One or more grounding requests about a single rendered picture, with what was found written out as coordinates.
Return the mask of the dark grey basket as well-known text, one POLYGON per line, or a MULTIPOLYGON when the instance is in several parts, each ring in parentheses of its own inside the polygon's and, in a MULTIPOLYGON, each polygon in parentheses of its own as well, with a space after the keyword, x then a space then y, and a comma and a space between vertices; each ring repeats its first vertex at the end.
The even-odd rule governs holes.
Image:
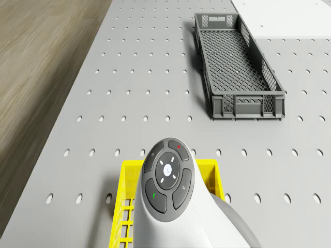
POLYGON ((215 119, 285 117, 285 91, 239 13, 196 13, 195 35, 215 119))

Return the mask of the yellow basket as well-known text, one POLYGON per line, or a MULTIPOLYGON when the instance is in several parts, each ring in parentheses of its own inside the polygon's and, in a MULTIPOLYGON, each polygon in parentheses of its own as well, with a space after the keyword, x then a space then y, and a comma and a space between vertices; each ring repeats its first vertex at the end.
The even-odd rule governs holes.
MULTIPOLYGON (((218 162, 215 159, 197 159, 196 162, 208 191, 224 199, 218 162)), ((133 247, 134 199, 142 165, 142 160, 127 160, 122 163, 109 248, 133 247)))

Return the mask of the white board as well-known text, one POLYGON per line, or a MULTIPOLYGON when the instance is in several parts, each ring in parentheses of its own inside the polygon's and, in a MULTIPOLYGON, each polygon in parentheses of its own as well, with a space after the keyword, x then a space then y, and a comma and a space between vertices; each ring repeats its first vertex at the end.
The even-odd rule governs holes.
POLYGON ((232 0, 255 38, 331 38, 331 3, 232 0))

